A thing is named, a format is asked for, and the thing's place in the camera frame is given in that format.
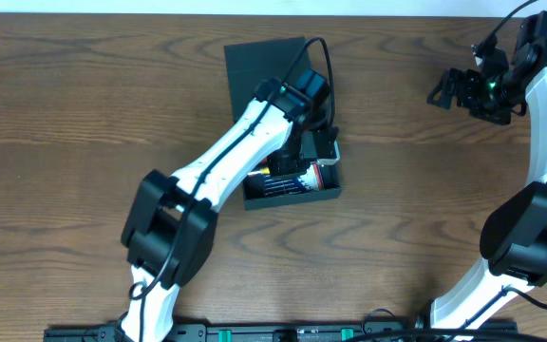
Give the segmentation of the blue red tool pack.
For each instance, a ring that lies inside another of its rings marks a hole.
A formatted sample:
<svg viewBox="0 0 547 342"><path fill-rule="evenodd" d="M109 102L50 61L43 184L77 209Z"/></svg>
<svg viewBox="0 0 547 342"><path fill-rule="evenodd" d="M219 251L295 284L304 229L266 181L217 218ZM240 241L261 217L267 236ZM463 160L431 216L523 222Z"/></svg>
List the blue red tool pack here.
<svg viewBox="0 0 547 342"><path fill-rule="evenodd" d="M307 171L293 178L273 178L268 167L261 169L264 180L264 196L277 197L318 192L325 189L324 181L317 164L313 163Z"/></svg>

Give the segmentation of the black flip-lid box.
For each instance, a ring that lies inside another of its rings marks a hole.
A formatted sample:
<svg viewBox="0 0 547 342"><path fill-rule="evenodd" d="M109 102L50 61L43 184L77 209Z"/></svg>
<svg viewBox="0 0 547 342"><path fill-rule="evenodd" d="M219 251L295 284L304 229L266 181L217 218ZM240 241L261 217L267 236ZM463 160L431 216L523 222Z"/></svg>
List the black flip-lid box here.
<svg viewBox="0 0 547 342"><path fill-rule="evenodd" d="M224 48L234 121L239 120L257 84L271 77L282 77L305 43L303 37L294 37ZM256 168L263 166L267 163L262 162ZM304 194L265 197L263 176L247 176L242 182L244 207L257 210L338 198L342 192L338 168L335 165L318 166L325 189Z"/></svg>

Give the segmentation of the black yellow handled screwdriver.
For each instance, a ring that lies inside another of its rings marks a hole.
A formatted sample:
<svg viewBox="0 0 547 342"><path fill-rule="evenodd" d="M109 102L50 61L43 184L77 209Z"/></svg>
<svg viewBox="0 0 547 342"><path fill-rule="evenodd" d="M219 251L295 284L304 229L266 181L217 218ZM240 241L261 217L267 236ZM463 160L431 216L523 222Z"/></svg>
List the black yellow handled screwdriver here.
<svg viewBox="0 0 547 342"><path fill-rule="evenodd" d="M256 168L253 171L250 171L248 173L248 176L249 177L254 177L254 176L259 176L259 175L265 176L265 175L269 175L269 174L270 174L270 169L267 166L263 166L263 167Z"/></svg>

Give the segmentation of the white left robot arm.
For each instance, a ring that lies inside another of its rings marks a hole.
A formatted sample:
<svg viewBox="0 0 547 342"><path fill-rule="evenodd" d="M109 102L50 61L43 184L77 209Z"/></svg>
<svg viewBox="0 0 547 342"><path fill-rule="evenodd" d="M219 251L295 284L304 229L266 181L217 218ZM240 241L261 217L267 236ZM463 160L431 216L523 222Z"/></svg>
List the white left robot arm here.
<svg viewBox="0 0 547 342"><path fill-rule="evenodd" d="M333 115L331 77L308 68L295 83L271 78L200 157L141 180L121 234L133 283L116 340L162 341L171 332L180 289L212 252L220 210L259 165L285 181L338 162Z"/></svg>

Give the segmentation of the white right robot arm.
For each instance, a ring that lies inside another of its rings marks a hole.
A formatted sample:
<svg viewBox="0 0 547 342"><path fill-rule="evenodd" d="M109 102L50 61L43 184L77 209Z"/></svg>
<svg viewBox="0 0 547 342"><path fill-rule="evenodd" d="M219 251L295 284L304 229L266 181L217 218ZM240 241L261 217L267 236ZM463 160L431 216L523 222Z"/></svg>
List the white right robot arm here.
<svg viewBox="0 0 547 342"><path fill-rule="evenodd" d="M477 67L450 68L426 100L444 109L465 108L470 116L498 125L529 116L529 171L525 187L484 223L480 258L418 318L417 327L442 330L444 341L473 339L517 296L547 310L528 294L547 283L547 11L523 20L511 57L498 47L495 32L472 51Z"/></svg>

